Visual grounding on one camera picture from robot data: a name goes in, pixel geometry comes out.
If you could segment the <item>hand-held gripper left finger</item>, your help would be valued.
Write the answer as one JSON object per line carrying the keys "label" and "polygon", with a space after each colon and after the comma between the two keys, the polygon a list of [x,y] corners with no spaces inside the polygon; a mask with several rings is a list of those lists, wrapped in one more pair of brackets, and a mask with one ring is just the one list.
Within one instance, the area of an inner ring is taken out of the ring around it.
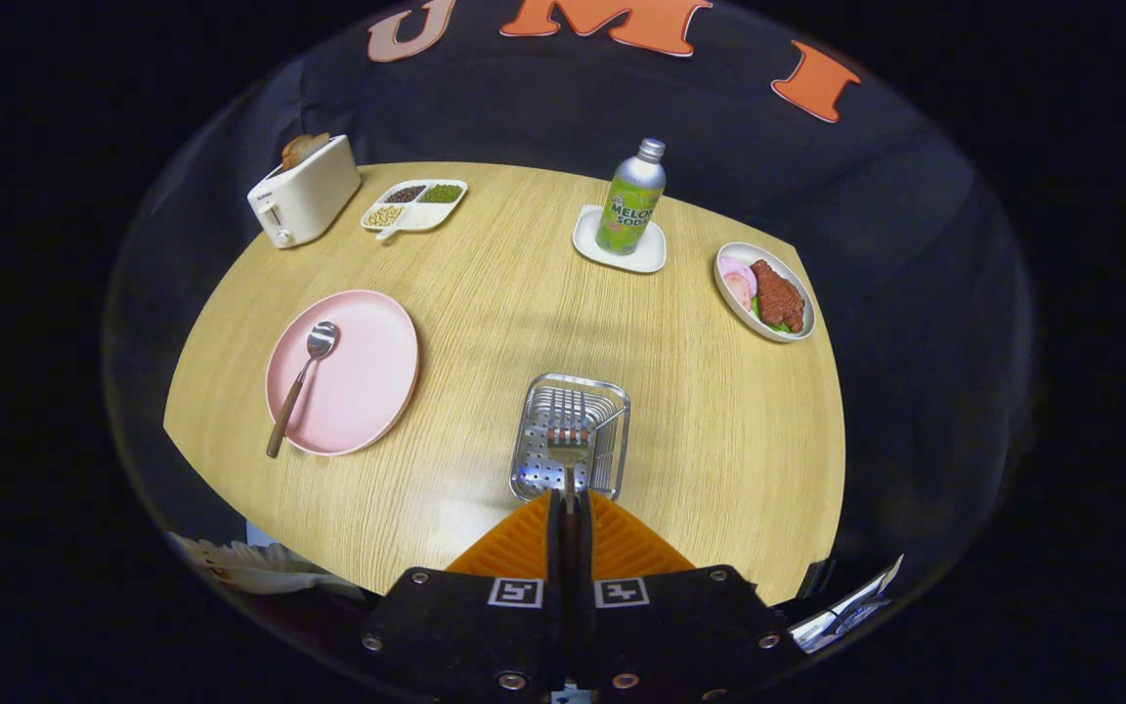
{"label": "hand-held gripper left finger", "polygon": [[448,569],[413,565],[364,620],[364,663],[418,699],[545,699],[558,638],[558,494],[515,509]]}

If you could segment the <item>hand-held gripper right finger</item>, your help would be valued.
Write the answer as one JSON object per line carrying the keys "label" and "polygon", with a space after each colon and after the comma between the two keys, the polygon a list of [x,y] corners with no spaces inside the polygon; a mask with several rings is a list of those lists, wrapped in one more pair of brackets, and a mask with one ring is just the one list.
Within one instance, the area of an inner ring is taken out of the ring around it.
{"label": "hand-held gripper right finger", "polygon": [[595,703],[738,703],[808,656],[729,564],[692,565],[637,517],[578,496],[578,685]]}

